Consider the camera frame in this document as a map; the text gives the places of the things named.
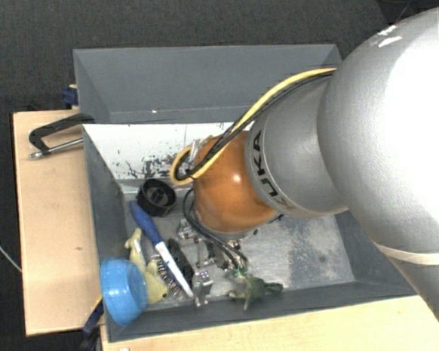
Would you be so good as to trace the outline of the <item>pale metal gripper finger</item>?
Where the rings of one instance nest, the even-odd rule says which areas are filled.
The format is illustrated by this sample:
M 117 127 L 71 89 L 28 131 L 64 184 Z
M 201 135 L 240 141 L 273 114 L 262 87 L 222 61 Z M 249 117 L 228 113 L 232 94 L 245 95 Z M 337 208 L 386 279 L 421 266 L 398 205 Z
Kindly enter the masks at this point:
M 208 304 L 210 292 L 213 285 L 213 278 L 208 270 L 196 272 L 192 277 L 192 290 L 196 307 Z
M 190 225 L 185 218 L 180 220 L 177 227 L 177 240 L 181 247 L 202 243 L 204 238 Z

